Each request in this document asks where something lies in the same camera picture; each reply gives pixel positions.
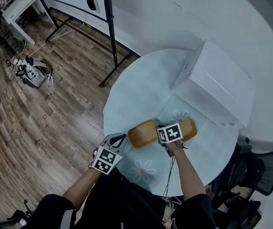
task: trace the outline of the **round table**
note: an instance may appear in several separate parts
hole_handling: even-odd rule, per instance
[[[156,119],[165,125],[191,117],[198,134],[186,143],[185,153],[204,185],[215,179],[228,163],[238,129],[218,127],[171,88],[192,51],[166,49],[149,53],[125,69],[113,85],[104,108],[104,134],[128,133],[138,124]],[[120,172],[153,194],[163,196],[171,158],[158,142],[133,148],[128,141],[118,164]],[[168,196],[182,195],[179,171],[173,166]]]

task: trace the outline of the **wire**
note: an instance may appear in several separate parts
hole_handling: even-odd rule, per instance
[[[23,54],[21,54],[20,56],[19,56],[19,58],[18,58],[18,61],[16,62],[16,65],[13,65],[12,63],[12,65],[13,65],[13,69],[9,72],[9,74],[8,74],[8,78],[9,78],[9,81],[10,82],[12,82],[13,81],[13,79],[14,79],[14,76],[16,75],[16,68],[17,68],[17,64],[18,64],[18,62],[20,61],[20,58],[21,58],[21,56],[22,56]],[[13,77],[12,77],[12,79],[10,79],[10,74],[11,74],[11,72],[14,70],[14,74],[13,74]]]
[[[179,141],[182,142],[182,144],[178,144],[177,142],[174,142],[174,144],[179,148],[188,149],[188,148],[185,147],[185,144],[184,144],[184,142],[182,140],[179,140]]]
[[[166,200],[167,195],[168,195],[169,181],[170,181],[171,172],[172,172],[174,162],[175,162],[175,157],[173,156],[172,160],[171,160],[171,164],[170,164],[170,171],[169,171],[169,175],[168,175],[167,186],[166,186],[165,191],[164,191],[163,196],[162,196],[164,200]]]
[[[69,32],[67,32],[67,33],[64,33],[64,34],[60,35],[60,36],[57,36],[57,37],[51,39],[49,42],[55,40],[55,39],[58,38],[58,37],[64,36],[64,35],[66,35],[66,34],[72,32],[72,31],[74,31],[74,30],[71,30],[71,31],[69,31]]]
[[[6,59],[2,58],[1,56],[0,56],[0,58],[1,58],[2,60],[4,60],[6,63],[9,62],[9,63],[11,64],[11,67],[13,67],[13,64],[12,64],[9,60],[6,60]]]

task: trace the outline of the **hand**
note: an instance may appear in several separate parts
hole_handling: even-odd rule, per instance
[[[0,10],[3,9],[6,5],[7,1],[6,0],[3,0],[3,3],[0,5]]]
[[[183,145],[184,145],[184,143],[181,140],[176,140],[173,143],[167,143],[166,144],[168,149],[170,149],[173,153],[178,151],[178,150],[183,151]]]
[[[160,145],[162,145],[162,146],[167,146],[168,147],[168,149],[170,149],[172,152],[174,151],[174,150],[178,150],[178,149],[181,149],[181,150],[183,150],[183,140],[177,140],[177,141],[175,141],[175,142],[173,142],[173,143],[167,143],[167,144],[162,144],[161,142],[160,142],[160,138],[159,138],[159,134],[158,134],[158,132],[157,132],[157,136],[158,136],[158,142],[159,142],[159,144]]]

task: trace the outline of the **black metal frame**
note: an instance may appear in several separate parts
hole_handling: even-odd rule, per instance
[[[57,27],[47,38],[46,38],[46,42],[49,42],[50,41],[50,38],[63,26],[63,25],[67,25],[69,26],[70,28],[72,28],[73,30],[75,30],[76,32],[80,33],[81,35],[85,36],[86,38],[90,39],[91,41],[95,42],[96,44],[98,44],[99,46],[101,46],[102,48],[104,48],[105,50],[107,50],[108,52],[112,53],[113,55],[113,61],[114,61],[114,69],[107,75],[107,77],[99,84],[99,87],[104,87],[105,86],[105,83],[106,81],[112,76],[112,74],[120,67],[120,65],[122,65],[122,63],[130,58],[132,55],[135,55],[135,56],[138,56],[136,53],[134,53],[133,51],[131,51],[130,49],[128,49],[129,53],[124,56],[124,58],[118,63],[118,60],[117,60],[117,50],[116,50],[116,43],[118,45],[120,45],[121,47],[123,47],[124,49],[127,49],[127,47],[123,46],[121,43],[118,43],[116,40],[115,40],[115,33],[114,33],[114,23],[113,23],[113,19],[114,19],[114,16],[113,16],[113,9],[112,9],[112,0],[104,0],[104,6],[105,6],[105,10],[106,10],[106,19],[104,18],[101,18],[91,12],[88,12],[86,10],[83,10],[81,8],[78,8],[76,6],[73,6],[71,4],[68,4],[68,3],[65,3],[65,2],[62,2],[62,1],[59,1],[59,0],[53,0],[53,1],[57,1],[57,2],[60,2],[60,3],[63,3],[63,4],[66,4],[68,6],[71,6],[73,8],[76,8],[78,10],[81,10],[87,14],[90,14],[106,23],[108,23],[108,26],[109,26],[109,33],[110,35],[106,35],[104,34],[103,32],[91,27],[92,29],[94,29],[95,31],[98,31],[100,34],[104,35],[105,37],[107,37],[108,39],[110,39],[111,41],[111,49],[109,49],[108,47],[104,46],[103,44],[101,44],[99,41],[95,40],[94,38],[92,38],[91,36],[85,34],[84,32],[78,30],[78,28],[75,28],[74,26],[68,24],[68,21],[71,21],[71,20],[77,20],[77,21],[80,21],[82,22],[81,20],[71,16],[71,15],[68,15],[58,9],[55,9],[55,8],[51,8],[52,10],[56,10],[58,12],[61,12],[63,14],[66,14],[69,16],[68,19],[66,19],[65,21],[62,21],[58,18],[55,18],[53,17],[53,15],[51,14],[51,11],[50,9],[47,7],[46,3],[44,2],[44,0],[40,0],[41,3],[43,4],[46,12],[48,13],[49,17],[51,18],[51,20],[53,21],[53,23],[55,24],[55,26]]]

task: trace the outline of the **white bag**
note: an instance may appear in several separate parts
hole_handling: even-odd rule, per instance
[[[30,65],[24,59],[22,62],[20,60],[17,64],[19,65],[19,69],[16,76],[20,76],[20,78],[26,85],[37,88],[46,79],[48,82],[48,88],[52,88],[52,86],[54,85],[51,70],[46,66],[43,61],[33,60],[33,65]]]

